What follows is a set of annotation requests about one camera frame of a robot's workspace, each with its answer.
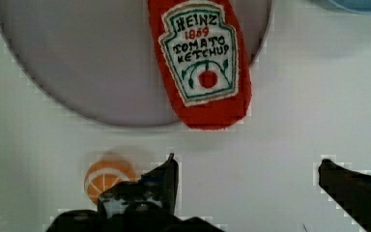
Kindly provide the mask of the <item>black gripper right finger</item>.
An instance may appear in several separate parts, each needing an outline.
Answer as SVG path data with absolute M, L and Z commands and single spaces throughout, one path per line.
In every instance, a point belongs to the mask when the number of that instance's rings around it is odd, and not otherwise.
M 366 232 L 371 232 L 371 175 L 323 159 L 318 185 Z

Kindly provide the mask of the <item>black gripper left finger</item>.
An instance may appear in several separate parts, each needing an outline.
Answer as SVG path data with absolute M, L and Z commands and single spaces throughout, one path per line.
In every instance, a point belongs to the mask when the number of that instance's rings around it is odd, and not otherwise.
M 98 197 L 98 208 L 57 216 L 46 232 L 222 232 L 199 218 L 175 216 L 179 165 L 174 156 L 137 181 L 123 181 Z

